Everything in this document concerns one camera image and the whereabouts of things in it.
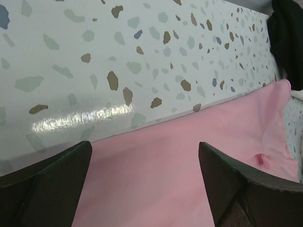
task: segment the black cloth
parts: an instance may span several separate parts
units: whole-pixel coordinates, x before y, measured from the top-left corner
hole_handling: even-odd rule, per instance
[[[270,51],[287,73],[292,90],[303,90],[303,9],[292,0],[273,0],[267,20]]]

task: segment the white surface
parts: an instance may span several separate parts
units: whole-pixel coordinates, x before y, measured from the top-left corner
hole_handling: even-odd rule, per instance
[[[0,126],[0,172],[19,169],[81,140],[96,141],[192,113],[198,104],[202,109],[242,96],[274,81],[278,75],[267,41],[268,16],[219,0],[182,1],[182,6],[173,0],[146,2],[150,9],[140,0],[106,1],[106,4],[100,0],[28,0],[32,13],[27,17],[21,14],[24,0],[0,0],[10,18],[8,30],[0,28],[0,59],[10,64],[8,69],[0,68],[0,107],[6,113],[6,123]],[[120,5],[123,11],[114,18],[111,10]],[[68,19],[66,9],[84,16],[85,22]],[[162,12],[168,16],[165,23],[161,22]],[[197,26],[191,22],[191,13]],[[134,17],[140,18],[136,28],[128,25]],[[207,20],[212,23],[212,30],[208,29]],[[159,32],[159,40],[151,36],[151,27]],[[82,38],[86,30],[95,34],[91,42]],[[143,33],[135,39],[139,30]],[[165,31],[170,34],[167,44],[163,44]],[[121,32],[125,45],[115,41],[116,32]],[[3,34],[15,46],[9,46]],[[55,40],[59,50],[49,49],[43,35]],[[136,52],[137,46],[143,55]],[[163,54],[166,47],[171,49],[169,57]],[[181,47],[187,51],[186,56],[180,53]],[[91,55],[89,63],[81,61],[86,53]],[[134,74],[128,62],[137,62],[142,69]],[[73,78],[55,71],[52,68],[55,64],[67,67]],[[153,76],[155,69],[159,71],[157,77]],[[117,91],[108,84],[110,71],[118,77]],[[92,74],[98,79],[96,89],[90,80]],[[18,79],[36,76],[44,79],[33,91],[15,88]],[[182,88],[180,77],[191,84],[190,91]],[[129,106],[124,100],[125,87],[133,93]],[[69,102],[71,93],[76,103]],[[162,104],[151,108],[154,98],[160,98]],[[29,110],[37,104],[48,105],[48,109],[30,114]]]
[[[298,179],[303,181],[301,142],[303,136],[303,102],[291,97],[283,111],[289,150],[299,163]]]

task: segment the speckled wall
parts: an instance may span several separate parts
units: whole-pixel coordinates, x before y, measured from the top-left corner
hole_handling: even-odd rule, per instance
[[[288,148],[292,153],[293,159],[298,161],[299,172],[298,179],[302,183],[303,168],[302,159],[303,153],[301,150],[301,142],[303,138],[303,102],[292,97],[283,111],[284,121],[287,134]]]
[[[277,80],[267,16],[221,0],[0,0],[0,18],[3,173],[20,155],[173,119]]]

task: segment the pink fabric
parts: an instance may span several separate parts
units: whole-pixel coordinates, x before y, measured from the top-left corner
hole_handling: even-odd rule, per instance
[[[282,80],[242,98],[94,142],[73,227],[213,227],[198,160],[206,141],[270,174],[297,181],[282,110]]]

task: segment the terrazzo wall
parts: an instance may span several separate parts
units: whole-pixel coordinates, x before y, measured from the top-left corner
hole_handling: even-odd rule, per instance
[[[277,80],[266,19],[220,0],[0,0],[0,172]]]
[[[292,158],[298,161],[299,172],[298,179],[303,181],[302,160],[303,153],[301,142],[303,138],[303,102],[297,98],[291,97],[286,108],[283,110],[288,148]]]

